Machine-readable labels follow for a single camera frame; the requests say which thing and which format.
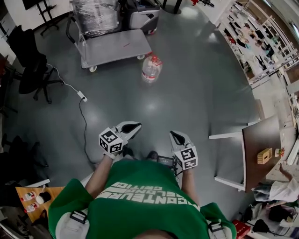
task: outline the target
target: white shirt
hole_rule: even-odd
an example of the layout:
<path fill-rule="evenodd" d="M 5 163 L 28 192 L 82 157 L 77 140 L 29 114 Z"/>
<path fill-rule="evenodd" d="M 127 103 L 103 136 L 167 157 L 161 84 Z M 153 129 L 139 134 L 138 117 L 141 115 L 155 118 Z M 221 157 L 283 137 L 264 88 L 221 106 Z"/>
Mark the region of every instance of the white shirt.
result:
<path fill-rule="evenodd" d="M 299 183 L 292 178 L 288 183 L 275 181 L 271 186 L 270 199 L 286 202 L 294 202 L 298 199 Z"/>

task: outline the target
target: shoe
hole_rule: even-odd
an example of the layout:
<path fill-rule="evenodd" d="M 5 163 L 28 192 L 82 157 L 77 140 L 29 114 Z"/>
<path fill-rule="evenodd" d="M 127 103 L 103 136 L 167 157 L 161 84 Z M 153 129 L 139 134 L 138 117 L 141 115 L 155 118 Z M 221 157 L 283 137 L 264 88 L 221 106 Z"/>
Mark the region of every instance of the shoe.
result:
<path fill-rule="evenodd" d="M 147 160 L 152 160 L 158 162 L 158 153 L 156 151 L 150 151 L 149 155 L 146 157 Z"/>
<path fill-rule="evenodd" d="M 125 157 L 126 155 L 130 155 L 134 158 L 133 150 L 127 146 L 122 147 L 122 156 Z"/>

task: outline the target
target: person in white shirt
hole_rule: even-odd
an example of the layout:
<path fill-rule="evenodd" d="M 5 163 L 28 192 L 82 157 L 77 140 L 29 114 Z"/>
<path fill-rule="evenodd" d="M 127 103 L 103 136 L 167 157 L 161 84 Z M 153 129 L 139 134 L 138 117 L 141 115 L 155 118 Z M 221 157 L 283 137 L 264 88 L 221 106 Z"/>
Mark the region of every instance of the person in white shirt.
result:
<path fill-rule="evenodd" d="M 269 205 L 269 207 L 274 207 L 289 202 L 295 202 L 299 199 L 299 183 L 290 173 L 282 168 L 282 165 L 280 165 L 279 171 L 289 180 L 289 182 L 282 183 L 274 181 L 270 183 L 259 183 L 257 187 L 252 189 L 256 201 L 270 202 L 277 200 L 276 203 Z"/>

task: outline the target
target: white cable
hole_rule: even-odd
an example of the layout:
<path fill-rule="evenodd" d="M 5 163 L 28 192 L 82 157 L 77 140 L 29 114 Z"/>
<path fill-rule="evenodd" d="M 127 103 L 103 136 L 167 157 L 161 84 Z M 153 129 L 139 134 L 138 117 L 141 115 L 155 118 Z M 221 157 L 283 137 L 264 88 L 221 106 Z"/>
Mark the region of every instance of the white cable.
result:
<path fill-rule="evenodd" d="M 47 65 L 49 65 L 49 66 L 51 66 L 52 68 L 54 68 L 55 70 L 57 70 L 58 77 L 62 80 L 62 82 L 63 82 L 65 85 L 67 85 L 67 86 L 73 88 L 74 91 L 78 93 L 78 91 L 77 91 L 73 86 L 71 86 L 70 84 L 67 84 L 66 82 L 64 82 L 64 80 L 60 77 L 59 71 L 58 71 L 58 69 L 57 69 L 56 67 L 54 67 L 54 66 L 52 66 L 51 64 L 48 64 L 48 63 L 47 63 Z"/>

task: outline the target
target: red box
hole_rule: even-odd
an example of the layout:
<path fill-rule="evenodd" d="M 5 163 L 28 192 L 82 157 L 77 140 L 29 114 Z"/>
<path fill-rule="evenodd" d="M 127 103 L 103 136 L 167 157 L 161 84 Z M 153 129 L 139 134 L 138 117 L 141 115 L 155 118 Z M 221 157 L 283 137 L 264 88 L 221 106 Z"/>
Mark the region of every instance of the red box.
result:
<path fill-rule="evenodd" d="M 250 226 L 240 222 L 238 220 L 233 220 L 233 224 L 237 230 L 237 239 L 245 237 L 250 232 Z"/>

